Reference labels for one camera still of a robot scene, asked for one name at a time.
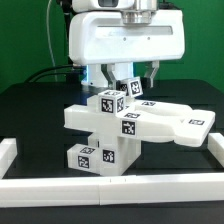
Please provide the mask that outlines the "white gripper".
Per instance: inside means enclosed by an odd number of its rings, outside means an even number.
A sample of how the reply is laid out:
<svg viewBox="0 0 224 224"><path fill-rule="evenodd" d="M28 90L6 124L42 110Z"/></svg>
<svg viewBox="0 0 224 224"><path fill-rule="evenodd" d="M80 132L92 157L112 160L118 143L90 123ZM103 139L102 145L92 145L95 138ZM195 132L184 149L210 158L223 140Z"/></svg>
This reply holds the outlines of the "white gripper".
<svg viewBox="0 0 224 224"><path fill-rule="evenodd" d="M182 18L180 10L159 10L150 24L125 25L119 12L80 13L70 24L69 56L81 65L102 64L112 90L120 88L114 63L151 61L146 63L143 81L145 88L153 88L159 61L184 54Z"/></svg>

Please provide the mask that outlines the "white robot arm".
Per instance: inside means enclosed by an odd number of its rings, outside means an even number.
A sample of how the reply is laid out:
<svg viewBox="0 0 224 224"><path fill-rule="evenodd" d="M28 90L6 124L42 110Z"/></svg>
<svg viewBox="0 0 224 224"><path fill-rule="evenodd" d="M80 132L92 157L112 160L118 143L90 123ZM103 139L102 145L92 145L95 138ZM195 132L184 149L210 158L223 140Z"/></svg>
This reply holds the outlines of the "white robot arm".
<svg viewBox="0 0 224 224"><path fill-rule="evenodd" d="M152 80L159 63L185 51L183 13L160 9L158 0L72 0L69 57L87 68L84 85L114 89L147 62Z"/></svg>

